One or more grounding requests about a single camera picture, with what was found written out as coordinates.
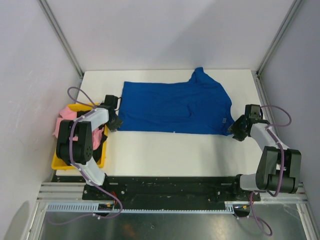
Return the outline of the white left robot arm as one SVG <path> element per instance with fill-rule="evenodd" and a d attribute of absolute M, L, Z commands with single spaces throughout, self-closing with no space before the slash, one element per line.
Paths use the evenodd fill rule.
<path fill-rule="evenodd" d="M 116 113 L 119 103 L 121 98 L 114 95 L 106 95 L 101 103 L 78 102 L 66 107 L 58 121 L 56 157 L 78 169 L 100 200 L 110 196 L 111 188 L 104 184 L 107 176 L 99 167 L 103 155 L 97 151 L 106 142 L 105 131 L 115 132 L 123 124 Z"/>

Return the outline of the blue t shirt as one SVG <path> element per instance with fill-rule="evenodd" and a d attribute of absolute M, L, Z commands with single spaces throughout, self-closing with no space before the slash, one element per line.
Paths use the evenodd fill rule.
<path fill-rule="evenodd" d="M 235 122 L 223 86 L 196 68 L 178 83 L 124 82 L 120 131 L 228 136 Z"/>

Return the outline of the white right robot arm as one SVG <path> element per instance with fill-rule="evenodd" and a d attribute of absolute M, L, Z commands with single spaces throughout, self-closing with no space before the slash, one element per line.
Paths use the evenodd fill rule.
<path fill-rule="evenodd" d="M 267 192 L 276 197 L 280 193 L 295 194 L 300 183 L 302 154 L 283 143 L 268 120 L 263 119 L 264 106 L 247 104 L 229 128 L 232 138 L 242 142 L 252 138 L 262 150 L 256 173 L 239 174 L 238 183 L 230 188 L 231 196 L 242 201 L 249 191 Z"/>

